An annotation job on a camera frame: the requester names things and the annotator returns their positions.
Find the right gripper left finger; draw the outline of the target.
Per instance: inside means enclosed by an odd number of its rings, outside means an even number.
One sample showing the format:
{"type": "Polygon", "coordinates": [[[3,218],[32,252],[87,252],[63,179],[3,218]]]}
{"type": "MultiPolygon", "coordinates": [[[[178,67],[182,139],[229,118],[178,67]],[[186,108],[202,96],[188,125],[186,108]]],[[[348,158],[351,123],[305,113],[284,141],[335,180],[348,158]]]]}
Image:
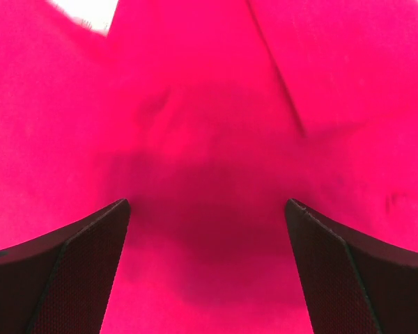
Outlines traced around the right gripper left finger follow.
{"type": "Polygon", "coordinates": [[[0,250],[0,334],[99,333],[130,212],[120,199],[0,250]]]}

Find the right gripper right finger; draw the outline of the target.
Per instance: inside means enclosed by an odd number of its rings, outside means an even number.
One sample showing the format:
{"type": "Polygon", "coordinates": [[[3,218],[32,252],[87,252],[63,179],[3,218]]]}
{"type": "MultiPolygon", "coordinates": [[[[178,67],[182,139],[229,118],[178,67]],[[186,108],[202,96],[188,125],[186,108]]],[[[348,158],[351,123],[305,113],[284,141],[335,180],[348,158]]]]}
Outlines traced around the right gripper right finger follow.
{"type": "Polygon", "coordinates": [[[296,199],[284,212],[314,333],[418,333],[417,252],[296,199]]]}

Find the magenta red t-shirt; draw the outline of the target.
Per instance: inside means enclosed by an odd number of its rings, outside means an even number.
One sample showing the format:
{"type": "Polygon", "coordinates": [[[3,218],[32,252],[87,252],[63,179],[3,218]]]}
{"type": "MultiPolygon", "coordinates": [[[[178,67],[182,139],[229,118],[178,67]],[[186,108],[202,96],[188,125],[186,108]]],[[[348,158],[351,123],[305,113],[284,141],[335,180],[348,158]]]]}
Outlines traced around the magenta red t-shirt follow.
{"type": "Polygon", "coordinates": [[[0,1],[0,249],[121,198],[104,333],[310,333],[295,198],[418,252],[418,1],[0,1]]]}

